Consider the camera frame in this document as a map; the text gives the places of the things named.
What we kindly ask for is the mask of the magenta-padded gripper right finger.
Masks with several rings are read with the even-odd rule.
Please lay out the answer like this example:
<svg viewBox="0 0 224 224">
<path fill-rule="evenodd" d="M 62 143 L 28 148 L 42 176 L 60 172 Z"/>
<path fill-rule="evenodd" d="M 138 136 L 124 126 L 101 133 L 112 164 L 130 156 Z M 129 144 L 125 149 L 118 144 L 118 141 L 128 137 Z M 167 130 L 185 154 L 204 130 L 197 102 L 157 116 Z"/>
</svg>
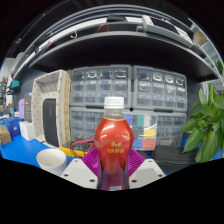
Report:
<svg viewBox="0 0 224 224">
<path fill-rule="evenodd" d="M 165 176 L 162 169 L 153 159 L 145 159 L 135 150 L 130 150 L 129 152 L 126 174 L 130 189 L 144 187 Z"/>
</svg>

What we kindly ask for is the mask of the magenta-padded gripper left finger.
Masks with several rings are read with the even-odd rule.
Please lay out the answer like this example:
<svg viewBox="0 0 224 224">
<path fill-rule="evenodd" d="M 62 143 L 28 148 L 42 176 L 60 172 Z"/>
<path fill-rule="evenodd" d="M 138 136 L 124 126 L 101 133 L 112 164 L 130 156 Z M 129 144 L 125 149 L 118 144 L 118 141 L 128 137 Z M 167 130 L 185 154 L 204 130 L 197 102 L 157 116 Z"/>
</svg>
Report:
<svg viewBox="0 0 224 224">
<path fill-rule="evenodd" d="M 81 159 L 73 159 L 61 177 L 78 186 L 96 189 L 99 184 L 101 165 L 97 150 L 93 149 Z"/>
</svg>

